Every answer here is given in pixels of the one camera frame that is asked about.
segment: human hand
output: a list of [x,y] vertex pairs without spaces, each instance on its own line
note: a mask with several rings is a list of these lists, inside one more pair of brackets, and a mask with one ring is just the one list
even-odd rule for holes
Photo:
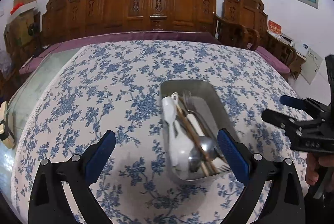
[[[319,179],[319,174],[317,172],[320,166],[323,167],[334,167],[334,155],[327,155],[317,158],[312,154],[308,153],[306,158],[306,176],[305,181],[309,185],[315,185]],[[326,187],[327,192],[332,192],[334,190],[334,174],[330,184]]]

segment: metal screw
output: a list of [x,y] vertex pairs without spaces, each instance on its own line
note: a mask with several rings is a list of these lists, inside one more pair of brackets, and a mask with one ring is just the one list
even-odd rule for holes
[[287,163],[289,166],[291,166],[293,164],[293,162],[290,158],[286,158],[285,163]]
[[255,159],[256,161],[261,161],[261,160],[262,160],[262,155],[261,155],[261,154],[255,153],[255,154],[253,155],[253,157],[254,157],[254,159]]
[[45,166],[48,162],[49,160],[45,158],[41,161],[41,165]]
[[72,160],[73,162],[77,162],[77,161],[79,161],[79,160],[80,160],[80,155],[79,155],[79,154],[75,154],[75,155],[73,155],[73,156],[71,157],[71,160]]

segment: table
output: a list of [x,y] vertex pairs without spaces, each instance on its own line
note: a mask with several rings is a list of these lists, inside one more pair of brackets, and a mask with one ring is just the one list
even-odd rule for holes
[[[257,53],[192,42],[102,43],[83,47],[69,60],[26,123],[11,187],[12,203],[22,217],[27,219],[33,179],[43,158],[66,161],[111,129],[116,147],[90,188],[114,223],[220,222],[243,189],[233,173],[201,185],[176,185],[166,174],[160,84],[171,79],[209,81],[240,140],[268,160],[293,159],[307,191],[306,155],[291,151],[282,130],[264,123],[261,112],[268,107],[297,119],[307,115],[279,103],[281,95],[296,94]],[[69,186],[64,189],[82,222]],[[268,190],[267,183],[252,220]]]

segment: cutlery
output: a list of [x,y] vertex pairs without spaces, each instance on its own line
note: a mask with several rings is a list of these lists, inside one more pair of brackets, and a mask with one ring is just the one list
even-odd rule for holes
[[165,97],[162,99],[162,110],[164,113],[164,119],[168,123],[168,141],[169,141],[169,157],[171,164],[175,167],[178,164],[178,154],[176,149],[175,129],[174,121],[176,118],[176,106],[171,97]]
[[193,131],[192,129],[192,125],[190,124],[190,122],[188,121],[188,119],[186,118],[186,116],[184,116],[182,109],[180,108],[179,105],[176,106],[176,111],[177,111],[177,115],[181,118],[183,124],[185,125],[187,132],[190,134],[195,146],[197,147],[197,149],[199,150],[199,152],[203,155],[204,160],[206,162],[208,162],[210,168],[213,170],[213,172],[218,173],[218,170],[216,169],[216,167],[211,163],[211,161],[209,161],[209,156],[207,154],[206,151],[203,150],[203,148],[201,147],[201,143],[200,143],[200,137],[196,134],[196,132]]
[[[172,97],[173,97],[173,96],[174,96],[175,98],[176,98],[176,97],[178,98],[178,93],[174,92],[174,93],[172,94]],[[199,123],[198,123],[196,117],[194,116],[194,114],[191,113],[191,112],[188,112],[187,110],[185,111],[185,113],[186,113],[186,117],[187,117],[187,119],[190,121],[191,125],[194,127],[196,133],[197,133],[200,137],[204,137],[205,134],[203,133],[203,131],[202,131],[202,129],[201,129],[201,126],[199,125]]]
[[187,109],[187,111],[189,113],[193,114],[195,117],[198,118],[198,121],[202,125],[202,128],[204,129],[204,131],[208,134],[209,137],[211,137],[214,140],[215,149],[217,151],[218,157],[220,159],[222,159],[223,161],[227,162],[223,153],[222,153],[222,151],[219,149],[219,146],[218,146],[218,143],[217,143],[217,138],[215,137],[215,135],[211,131],[210,127],[208,126],[208,124],[205,121],[205,119],[203,118],[203,116],[200,113],[198,113],[198,111],[196,110],[191,92],[190,91],[183,91],[182,95],[183,95],[184,107]]
[[[213,143],[212,139],[209,138],[209,137],[200,137],[200,138],[201,139],[202,138],[207,138],[208,140],[210,140],[210,142]],[[217,173],[221,173],[221,172],[225,172],[225,171],[230,170],[230,167],[226,162],[224,162],[220,158],[217,158],[218,155],[217,155],[217,152],[214,149],[212,149],[211,152],[208,153],[208,155],[209,155],[210,160],[212,161],[212,164],[218,170]],[[198,149],[196,147],[194,147],[191,150],[188,161],[189,161],[189,171],[190,172],[197,172],[199,167],[200,167],[200,163],[202,161],[202,156],[201,156],[201,153],[198,151]]]
[[[171,98],[173,99],[174,104],[178,107],[178,104],[179,104],[179,94],[178,94],[177,92],[174,92],[174,93],[171,95]],[[188,160],[188,159],[189,159],[190,151],[193,149],[194,142],[192,141],[191,137],[189,137],[189,136],[187,135],[187,132],[186,132],[187,129],[186,129],[186,127],[184,126],[184,124],[182,123],[182,121],[179,122],[179,120],[176,119],[176,120],[174,121],[174,124],[175,124],[175,127],[177,128],[176,131],[177,131],[177,132],[180,132],[181,134],[183,133],[184,135],[186,135],[186,136],[188,137],[188,140],[191,141],[191,145],[192,145],[191,148],[190,148],[190,150],[187,151],[188,154],[183,153],[183,156],[186,156],[186,157],[181,157],[180,165],[179,165],[178,167],[176,167],[176,168],[177,168],[178,170],[184,170],[184,169],[186,168],[186,170],[189,171],[189,160]],[[185,140],[178,140],[177,143],[180,144],[180,145],[182,145],[182,141],[185,141]],[[200,161],[200,162],[198,163],[198,165],[199,165],[198,168],[201,167],[201,169],[202,169],[204,175],[205,175],[206,177],[208,177],[208,176],[209,176],[209,171],[208,171],[206,165],[205,165],[202,161]]]
[[189,172],[188,157],[194,147],[194,143],[185,134],[184,130],[182,129],[180,123],[177,120],[174,121],[174,125],[178,134],[174,147],[178,156],[178,164],[175,166],[175,169],[179,171]]

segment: carved wooden backrest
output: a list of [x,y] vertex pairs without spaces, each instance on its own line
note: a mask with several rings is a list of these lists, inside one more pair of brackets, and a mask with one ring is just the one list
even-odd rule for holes
[[215,30],[216,0],[49,0],[46,9],[43,44],[114,32]]
[[261,0],[224,0],[223,16],[227,21],[254,29],[264,37],[268,16],[263,10]]
[[174,31],[213,33],[216,0],[170,0],[170,22]]

